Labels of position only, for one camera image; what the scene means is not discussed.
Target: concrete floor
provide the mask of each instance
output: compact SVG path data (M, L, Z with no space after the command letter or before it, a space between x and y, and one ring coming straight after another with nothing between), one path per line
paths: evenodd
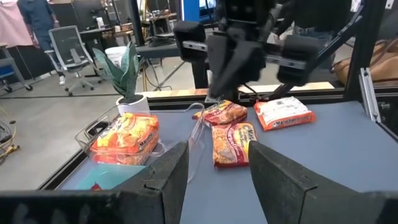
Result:
M336 59L349 57L350 52L350 48L342 47ZM180 63L179 58L164 59L163 67L156 68L159 82ZM279 83L276 71L277 66L268 65L262 71L261 79L250 85ZM93 73L92 68L87 68L84 73ZM148 76L155 83L151 72ZM67 76L68 83L73 80L71 75ZM73 98L66 96L67 93L58 85L57 76L33 82L34 89L30 92L16 90L20 84L13 86L16 90L13 93L0 91L0 106L10 114L8 118L0 113L0 120L5 123L17 121L14 143L21 146L20 151L11 154L0 166L0 190L36 189L79 150L75 134L114 106L119 97L108 82L96 84L94 91L77 89L74 95L81 97ZM190 64L183 64L165 83L167 85L173 90L194 88ZM149 90L155 88L149 84L148 87ZM138 81L137 91L142 91L142 79Z

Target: gray office chair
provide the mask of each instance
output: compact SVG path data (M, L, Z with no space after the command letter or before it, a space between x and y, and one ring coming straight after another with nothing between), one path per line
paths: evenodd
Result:
M86 80L85 76L79 74L88 65L91 65L95 70L98 69L81 41L77 26L51 29L49 34L53 50L46 50L45 53L49 55L56 71L77 73L79 76L70 88L65 88L68 95L73 96L72 91L79 85L83 88L89 86L90 90L94 90L94 86Z

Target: orange ramen package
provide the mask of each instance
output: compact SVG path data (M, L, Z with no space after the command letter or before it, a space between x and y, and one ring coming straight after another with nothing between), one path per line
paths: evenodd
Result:
M199 119L201 112L193 115L193 119ZM215 105L205 109L203 112L204 120L207 126L216 126L223 124L238 123L248 116L248 109L237 105L228 100L221 100Z
M294 97L258 102L254 109L265 131L316 121L315 114Z
M156 116L125 113L97 137L91 151L96 162L141 165L158 139Z
M214 166L234 167L249 164L249 142L257 140L251 123L213 126L212 134Z

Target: potted plant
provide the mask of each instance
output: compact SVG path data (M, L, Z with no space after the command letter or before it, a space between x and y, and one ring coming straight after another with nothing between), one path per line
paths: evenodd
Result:
M136 94L139 61L134 44L130 42L127 45L120 66L116 66L102 51L93 49L93 52L104 68L99 74L111 81L113 88L122 96L116 100L120 115L125 112L149 112L147 97Z

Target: clear plastic bin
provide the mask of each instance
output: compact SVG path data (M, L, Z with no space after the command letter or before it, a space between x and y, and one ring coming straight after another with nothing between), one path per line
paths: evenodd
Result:
M203 104L194 103L186 110L165 110L165 111L140 111L137 114L156 115L159 120L159 139L157 145L152 152L138 153L120 153L118 156L137 157L142 161L137 166L146 166L156 160L163 153L174 147L180 141L188 141L189 145L189 170L188 182L192 180L198 167L203 149L205 147L203 116L198 120L192 119L196 112L205 109ZM91 147L97 137L115 121L119 115L118 107L112 107L105 113L93 120L89 125L85 126L76 136L75 139L80 147L87 153L93 161L96 155Z

